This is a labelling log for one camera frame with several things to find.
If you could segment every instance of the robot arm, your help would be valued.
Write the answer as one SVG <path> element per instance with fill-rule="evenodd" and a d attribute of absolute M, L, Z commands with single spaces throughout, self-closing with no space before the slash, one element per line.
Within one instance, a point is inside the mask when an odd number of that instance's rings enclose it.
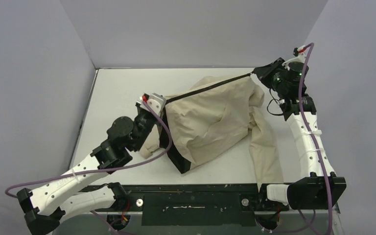
<path fill-rule="evenodd" d="M 120 183 L 110 183 L 99 190 L 77 194 L 92 182 L 104 178 L 132 160 L 129 151 L 139 151 L 157 120 L 143 101 L 161 115 L 166 100 L 157 94 L 142 96 L 136 103 L 138 115 L 117 118 L 107 130 L 108 138 L 79 164 L 63 175 L 72 176 L 52 181 L 33 190 L 24 188 L 17 198 L 32 235 L 45 235 L 73 216 L 100 208 L 120 210 L 127 194 Z"/>
<path fill-rule="evenodd" d="M 317 124 L 315 104 L 312 98 L 305 94 L 306 85 L 303 84 L 302 90 L 299 90 L 299 81 L 306 59 L 305 47 L 295 48 L 294 55 L 294 58 L 287 61 L 279 58 L 270 65 L 255 68 L 253 73 L 257 75 L 263 85 L 276 91 L 281 99 L 279 106 L 295 139 L 302 179 L 289 185 L 263 184 L 259 193 L 263 202 L 281 202 L 289 204 L 292 209 L 327 209 L 326 182 L 321 163 L 316 154 L 317 151 L 321 152 L 328 173 L 333 204 L 345 190 L 346 182 L 343 177 L 336 176 L 326 157 L 321 141 L 322 131 Z M 302 92 L 304 115 L 311 131 L 306 128 L 299 109 L 299 92 Z M 319 149 L 315 147 L 310 134 L 315 136 Z"/>

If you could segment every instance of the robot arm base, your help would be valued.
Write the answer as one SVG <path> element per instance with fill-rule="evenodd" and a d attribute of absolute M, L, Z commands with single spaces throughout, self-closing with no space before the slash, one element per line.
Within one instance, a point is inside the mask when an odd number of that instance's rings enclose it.
<path fill-rule="evenodd" d="M 83 212 L 100 208 L 115 208 L 116 210 L 120 210 L 127 201 L 126 192 L 120 183 L 109 183 L 99 190 L 71 197 L 51 215 L 41 215 L 38 214 L 38 208 L 32 207 L 30 192 L 30 189 L 24 188 L 17 193 L 17 197 L 25 213 L 24 218 L 26 225 L 32 235 L 49 234 L 54 231 L 60 223 Z"/>

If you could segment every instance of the black zipper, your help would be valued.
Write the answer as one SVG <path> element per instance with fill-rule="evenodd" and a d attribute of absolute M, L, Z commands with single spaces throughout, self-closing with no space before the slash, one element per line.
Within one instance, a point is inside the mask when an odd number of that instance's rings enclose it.
<path fill-rule="evenodd" d="M 238 76 L 238 77 L 233 77 L 233 78 L 230 78 L 230 79 L 227 79 L 227 80 L 224 80 L 224 81 L 221 81 L 221 82 L 218 82 L 218 83 L 215 83 L 214 85 L 211 85 L 209 87 L 204 87 L 204 88 L 201 88 L 201 89 L 198 89 L 198 90 L 195 90 L 195 91 L 192 91 L 192 92 L 188 92 L 188 93 L 185 93 L 185 94 L 182 94 L 180 96 L 176 96 L 174 98 L 171 98 L 169 100 L 166 101 L 167 104 L 173 102 L 173 101 L 176 101 L 178 99 L 182 99 L 182 98 L 186 98 L 186 97 L 189 97 L 191 95 L 195 95 L 195 94 L 198 94 L 198 93 L 201 93 L 201 92 L 206 92 L 206 91 L 209 91 L 213 88 L 216 88 L 216 87 L 219 87 L 219 86 L 222 86 L 224 84 L 227 84 L 229 82 L 233 82 L 233 81 L 236 81 L 236 80 L 239 80 L 241 78 L 244 78 L 244 77 L 247 77 L 247 76 L 250 76 L 252 73 L 248 73 L 248 74 L 245 74 L 245 75 L 242 75 L 242 76 Z"/>

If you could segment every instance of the white backdrop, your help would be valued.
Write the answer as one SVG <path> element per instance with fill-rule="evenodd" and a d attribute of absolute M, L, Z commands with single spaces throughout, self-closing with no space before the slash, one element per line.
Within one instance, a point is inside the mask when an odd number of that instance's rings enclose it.
<path fill-rule="evenodd" d="M 68 168 L 93 77 L 58 0 L 0 0 L 0 235 L 30 234 L 3 191 Z"/>
<path fill-rule="evenodd" d="M 307 42 L 308 92 L 329 160 L 347 179 L 344 230 L 376 234 L 376 1 L 329 0 Z"/>
<path fill-rule="evenodd" d="M 60 0 L 100 68 L 253 67 L 303 44 L 327 0 Z"/>

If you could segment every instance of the beige cloth bag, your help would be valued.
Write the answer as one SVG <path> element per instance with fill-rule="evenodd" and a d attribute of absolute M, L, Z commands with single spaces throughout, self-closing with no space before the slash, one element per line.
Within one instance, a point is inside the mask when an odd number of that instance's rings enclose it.
<path fill-rule="evenodd" d="M 191 162 L 190 169 L 215 159 L 251 130 L 250 155 L 258 188 L 262 183 L 283 183 L 276 139 L 260 110 L 264 92 L 249 74 L 242 78 L 204 77 L 191 90 L 166 99 L 188 93 L 195 94 L 167 103 L 165 111 L 174 145 Z M 147 158 L 159 144 L 158 129 L 154 128 L 140 153 Z"/>

